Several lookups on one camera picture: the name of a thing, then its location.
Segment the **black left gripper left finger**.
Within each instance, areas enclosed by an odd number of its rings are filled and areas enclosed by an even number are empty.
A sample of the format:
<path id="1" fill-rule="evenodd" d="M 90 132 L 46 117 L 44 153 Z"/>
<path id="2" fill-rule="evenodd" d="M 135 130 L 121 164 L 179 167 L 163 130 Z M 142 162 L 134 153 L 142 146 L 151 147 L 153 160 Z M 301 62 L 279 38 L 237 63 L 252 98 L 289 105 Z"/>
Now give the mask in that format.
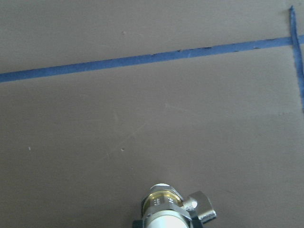
<path id="1" fill-rule="evenodd" d="M 134 220 L 132 222 L 132 228 L 144 228 L 144 221 L 143 220 Z"/>

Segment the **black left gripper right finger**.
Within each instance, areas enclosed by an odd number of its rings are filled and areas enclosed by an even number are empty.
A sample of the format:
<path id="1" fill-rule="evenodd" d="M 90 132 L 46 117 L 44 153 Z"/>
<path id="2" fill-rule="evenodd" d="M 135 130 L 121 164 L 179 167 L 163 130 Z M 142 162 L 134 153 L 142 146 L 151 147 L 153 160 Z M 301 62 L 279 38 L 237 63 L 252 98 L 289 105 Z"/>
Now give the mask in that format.
<path id="1" fill-rule="evenodd" d="M 204 228 L 203 223 L 201 222 L 199 217 L 195 214 L 191 215 L 190 227 L 191 228 Z"/>

